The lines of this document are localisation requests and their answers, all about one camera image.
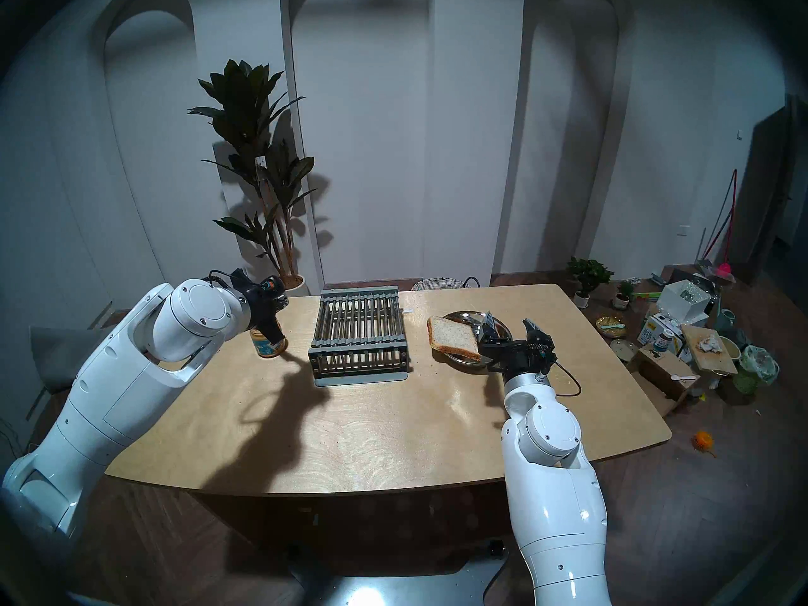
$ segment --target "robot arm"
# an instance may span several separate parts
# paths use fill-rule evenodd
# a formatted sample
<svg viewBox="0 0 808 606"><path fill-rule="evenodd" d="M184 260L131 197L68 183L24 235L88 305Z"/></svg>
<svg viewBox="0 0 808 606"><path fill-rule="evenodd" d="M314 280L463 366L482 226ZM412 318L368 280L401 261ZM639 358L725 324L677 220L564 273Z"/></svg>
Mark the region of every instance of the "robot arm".
<svg viewBox="0 0 808 606"><path fill-rule="evenodd" d="M6 472L6 506L43 558L63 559L107 466L160 419L225 341L251 327L283 337L275 320L288 304L280 279L256 284L238 269L231 280L234 288L186 280L146 293L82 365L43 443ZM156 364L186 358L178 371Z"/></svg>
<svg viewBox="0 0 808 606"><path fill-rule="evenodd" d="M547 380L556 359L553 341L524 323L527 340L491 342L483 326L480 343L480 352L494 361L490 368L506 381L511 418L502 427L502 458L511 526L536 604L609 606L603 494L578 420L556 401Z"/></svg>

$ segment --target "bread slice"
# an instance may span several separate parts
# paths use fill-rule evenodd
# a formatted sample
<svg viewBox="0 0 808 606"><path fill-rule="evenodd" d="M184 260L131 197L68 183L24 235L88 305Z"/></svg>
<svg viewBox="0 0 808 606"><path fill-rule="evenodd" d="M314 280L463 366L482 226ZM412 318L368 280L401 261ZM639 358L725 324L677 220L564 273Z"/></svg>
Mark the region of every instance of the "bread slice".
<svg viewBox="0 0 808 606"><path fill-rule="evenodd" d="M469 324L454 322L443 317L429 317L427 329L429 329L429 344L432 349L480 362L477 339Z"/></svg>

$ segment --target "white pot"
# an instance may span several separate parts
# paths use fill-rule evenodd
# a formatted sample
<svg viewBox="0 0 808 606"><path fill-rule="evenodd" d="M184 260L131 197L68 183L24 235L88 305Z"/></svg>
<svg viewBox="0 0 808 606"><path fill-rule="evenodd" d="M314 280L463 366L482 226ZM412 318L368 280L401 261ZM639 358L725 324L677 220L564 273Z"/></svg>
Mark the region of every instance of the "white pot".
<svg viewBox="0 0 808 606"><path fill-rule="evenodd" d="M612 300L612 306L618 310L625 310L629 306L629 298L623 293L617 293Z"/></svg>
<svg viewBox="0 0 808 606"><path fill-rule="evenodd" d="M572 298L572 301L579 308L586 308L589 306L589 296L587 295L587 297L583 297L580 293L580 291L576 291L575 297Z"/></svg>
<svg viewBox="0 0 808 606"><path fill-rule="evenodd" d="M300 284L294 288L286 289L286 297L308 297L311 295L309 286L306 284L306 279L300 276Z"/></svg>

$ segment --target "metal rack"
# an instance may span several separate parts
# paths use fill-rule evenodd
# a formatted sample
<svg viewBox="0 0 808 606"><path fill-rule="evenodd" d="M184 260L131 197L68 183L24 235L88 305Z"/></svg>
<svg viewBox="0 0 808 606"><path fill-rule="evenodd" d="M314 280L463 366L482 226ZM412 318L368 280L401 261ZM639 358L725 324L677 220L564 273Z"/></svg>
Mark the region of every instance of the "metal rack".
<svg viewBox="0 0 808 606"><path fill-rule="evenodd" d="M309 362L317 386L407 379L398 287L323 291Z"/></svg>

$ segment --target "orange toy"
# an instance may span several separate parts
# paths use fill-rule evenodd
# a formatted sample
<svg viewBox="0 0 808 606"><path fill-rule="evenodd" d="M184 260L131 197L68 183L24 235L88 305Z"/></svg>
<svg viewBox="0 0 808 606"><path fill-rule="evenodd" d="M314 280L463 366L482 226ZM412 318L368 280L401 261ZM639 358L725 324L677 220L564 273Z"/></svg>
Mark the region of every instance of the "orange toy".
<svg viewBox="0 0 808 606"><path fill-rule="evenodd" d="M697 432L691 439L691 442L693 443L693 447L699 450L699 452L713 454L710 451L713 449L713 436L711 436L709 432L705 432L704 430Z"/></svg>

